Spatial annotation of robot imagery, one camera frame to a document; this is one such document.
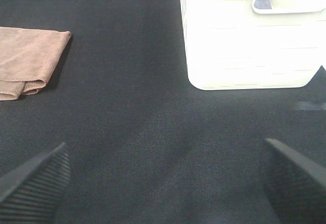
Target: black textured object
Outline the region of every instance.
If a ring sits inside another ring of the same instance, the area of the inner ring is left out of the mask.
[[[326,168],[278,140],[267,141],[263,185],[281,222],[326,223]]]
[[[0,178],[0,223],[53,223],[70,180],[65,143],[53,145]]]

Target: folded towel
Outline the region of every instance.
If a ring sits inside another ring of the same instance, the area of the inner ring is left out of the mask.
[[[0,100],[45,87],[70,37],[70,32],[0,27]]]

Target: black fabric surface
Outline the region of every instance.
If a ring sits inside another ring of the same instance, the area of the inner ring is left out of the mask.
[[[299,89],[198,90],[179,0],[0,0],[0,25],[73,33],[46,89],[0,103],[0,175],[68,144],[58,224],[280,223],[263,139],[326,166],[325,111],[292,110],[326,102],[325,70]]]

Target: white plastic basket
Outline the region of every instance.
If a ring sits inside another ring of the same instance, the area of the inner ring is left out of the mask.
[[[326,64],[326,0],[181,0],[188,77],[203,90],[295,88]]]

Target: brown towel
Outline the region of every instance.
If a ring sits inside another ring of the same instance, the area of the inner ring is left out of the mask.
[[[0,27],[0,100],[45,87],[70,37],[70,32]]]

